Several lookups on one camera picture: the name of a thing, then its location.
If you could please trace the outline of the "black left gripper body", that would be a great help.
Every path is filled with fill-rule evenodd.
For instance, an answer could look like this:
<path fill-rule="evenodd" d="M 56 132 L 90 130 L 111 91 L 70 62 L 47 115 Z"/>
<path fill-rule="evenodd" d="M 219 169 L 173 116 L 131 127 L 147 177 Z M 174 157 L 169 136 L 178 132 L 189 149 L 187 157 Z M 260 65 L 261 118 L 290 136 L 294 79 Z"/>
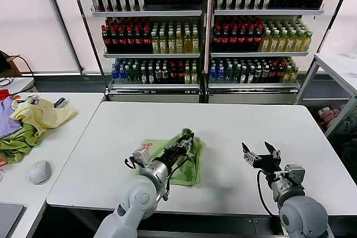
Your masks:
<path fill-rule="evenodd" d="M 184 154 L 186 154 L 186 149 L 183 146 L 172 145 L 164 149 L 163 154 L 160 156 L 160 161 L 167 166 L 172 166 Z"/>

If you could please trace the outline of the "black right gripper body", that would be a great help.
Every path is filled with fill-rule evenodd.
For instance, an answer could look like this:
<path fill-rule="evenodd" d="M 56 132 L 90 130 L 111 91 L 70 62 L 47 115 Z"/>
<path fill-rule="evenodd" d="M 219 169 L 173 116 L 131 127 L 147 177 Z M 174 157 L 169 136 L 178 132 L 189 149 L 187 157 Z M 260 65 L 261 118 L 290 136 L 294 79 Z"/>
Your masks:
<path fill-rule="evenodd" d="M 265 174 L 273 174 L 281 171 L 281 160 L 275 161 L 271 157 L 267 157 L 266 154 L 258 155 L 258 159 L 254 162 L 254 168 L 262 170 Z"/>

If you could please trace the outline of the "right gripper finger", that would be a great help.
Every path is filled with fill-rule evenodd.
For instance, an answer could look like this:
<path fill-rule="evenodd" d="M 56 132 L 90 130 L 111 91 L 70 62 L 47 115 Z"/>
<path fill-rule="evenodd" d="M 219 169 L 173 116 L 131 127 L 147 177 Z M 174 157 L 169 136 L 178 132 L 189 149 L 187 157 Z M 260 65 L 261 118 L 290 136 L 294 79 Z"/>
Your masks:
<path fill-rule="evenodd" d="M 258 159 L 258 156 L 249 150 L 248 146 L 242 142 L 243 148 L 243 158 L 248 162 L 251 166 L 254 166 L 254 162 Z"/>
<path fill-rule="evenodd" d="M 264 142 L 264 145 L 266 146 L 266 149 L 268 150 L 268 154 L 266 154 L 267 157 L 271 157 L 275 161 L 281 160 L 281 151 L 280 150 L 276 150 L 272 144 L 270 144 L 266 141 Z"/>

